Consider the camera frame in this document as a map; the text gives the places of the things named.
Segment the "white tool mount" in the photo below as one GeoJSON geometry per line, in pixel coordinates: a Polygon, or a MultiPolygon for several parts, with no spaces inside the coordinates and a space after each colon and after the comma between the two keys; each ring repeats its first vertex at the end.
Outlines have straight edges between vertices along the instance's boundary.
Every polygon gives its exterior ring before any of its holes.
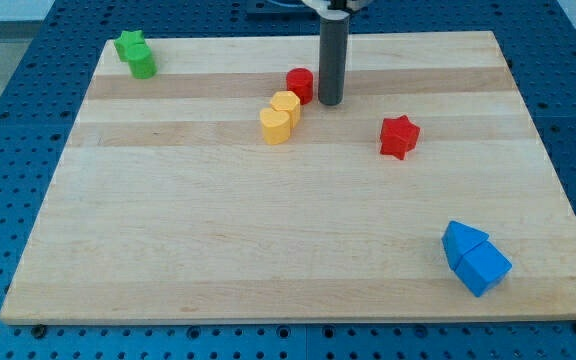
{"type": "Polygon", "coordinates": [[[343,20],[368,6],[368,0],[302,0],[321,18],[343,20]]]}

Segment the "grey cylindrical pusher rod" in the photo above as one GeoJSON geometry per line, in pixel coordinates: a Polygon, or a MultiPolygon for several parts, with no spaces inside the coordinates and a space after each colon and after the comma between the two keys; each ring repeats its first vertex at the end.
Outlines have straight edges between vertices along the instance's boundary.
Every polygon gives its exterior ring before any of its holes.
{"type": "Polygon", "coordinates": [[[350,16],[320,20],[318,99],[327,106],[342,102],[350,16]]]}

